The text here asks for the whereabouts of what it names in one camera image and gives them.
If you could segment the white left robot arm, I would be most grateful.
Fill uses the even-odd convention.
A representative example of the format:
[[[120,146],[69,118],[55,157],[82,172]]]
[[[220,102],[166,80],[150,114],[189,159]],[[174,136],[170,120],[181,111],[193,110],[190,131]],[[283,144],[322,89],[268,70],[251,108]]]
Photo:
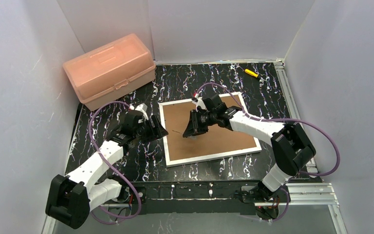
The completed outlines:
[[[142,105],[129,110],[99,150],[72,172],[52,179],[45,213],[78,229],[93,209],[120,196],[122,185],[114,179],[97,183],[101,176],[129,149],[167,135],[157,115],[147,116]]]

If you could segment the white picture frame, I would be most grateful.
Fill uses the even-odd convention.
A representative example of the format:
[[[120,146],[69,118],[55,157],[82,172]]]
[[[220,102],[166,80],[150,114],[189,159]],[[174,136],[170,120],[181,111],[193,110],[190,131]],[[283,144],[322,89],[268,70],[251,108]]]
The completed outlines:
[[[163,138],[167,167],[261,152],[257,138],[218,125],[210,126],[203,135],[184,138],[189,113],[194,107],[190,99],[159,104],[161,124],[168,131]]]

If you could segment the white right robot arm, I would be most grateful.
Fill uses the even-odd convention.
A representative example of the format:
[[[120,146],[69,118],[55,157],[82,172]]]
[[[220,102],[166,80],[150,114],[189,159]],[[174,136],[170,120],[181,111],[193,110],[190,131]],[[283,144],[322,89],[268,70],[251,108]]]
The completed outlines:
[[[242,106],[228,107],[218,95],[204,99],[194,97],[191,101],[196,107],[190,111],[184,138],[205,134],[209,126],[218,125],[253,136],[272,147],[275,165],[251,190],[256,196],[270,198],[316,154],[312,142],[297,122],[263,121],[247,113]]]

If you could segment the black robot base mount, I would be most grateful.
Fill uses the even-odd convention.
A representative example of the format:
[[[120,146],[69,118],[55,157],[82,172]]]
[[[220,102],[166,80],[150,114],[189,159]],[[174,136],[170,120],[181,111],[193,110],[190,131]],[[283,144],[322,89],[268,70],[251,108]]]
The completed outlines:
[[[256,180],[135,182],[141,214],[239,213],[263,219],[279,217],[287,196],[277,191],[266,200],[256,194]]]

